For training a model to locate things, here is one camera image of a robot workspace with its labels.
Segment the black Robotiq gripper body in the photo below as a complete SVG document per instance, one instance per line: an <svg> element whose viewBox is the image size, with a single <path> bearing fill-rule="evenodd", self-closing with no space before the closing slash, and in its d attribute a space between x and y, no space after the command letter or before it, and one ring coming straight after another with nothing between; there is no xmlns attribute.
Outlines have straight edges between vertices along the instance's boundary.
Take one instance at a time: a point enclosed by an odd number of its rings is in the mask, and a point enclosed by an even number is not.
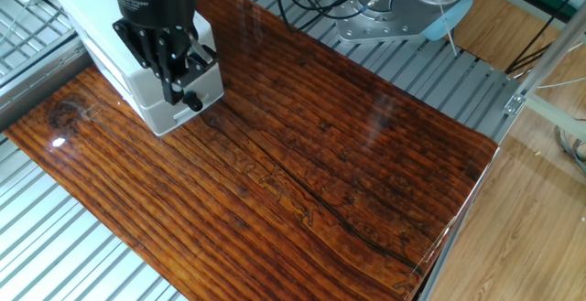
<svg viewBox="0 0 586 301"><path fill-rule="evenodd" d="M117 3L122 17L113 23L114 29L183 30L198 38L193 24L196 0L117 0Z"/></svg>

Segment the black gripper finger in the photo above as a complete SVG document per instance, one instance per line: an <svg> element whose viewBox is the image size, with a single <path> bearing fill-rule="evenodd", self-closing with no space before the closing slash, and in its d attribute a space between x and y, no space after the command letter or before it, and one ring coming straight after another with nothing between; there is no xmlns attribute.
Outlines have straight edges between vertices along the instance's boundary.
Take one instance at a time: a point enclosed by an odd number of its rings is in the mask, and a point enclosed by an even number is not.
<svg viewBox="0 0 586 301"><path fill-rule="evenodd" d="M114 22L113 28L138 64L144 69L151 69L160 80L164 100L171 105L177 104L183 97L183 91L176 91L173 87L178 74L165 39L165 29L140 27L126 19Z"/></svg>
<svg viewBox="0 0 586 301"><path fill-rule="evenodd" d="M176 83L180 87L187 87L217 63L217 53L214 49L202 45L194 33L188 33L188 39L187 50L179 59L181 70Z"/></svg>

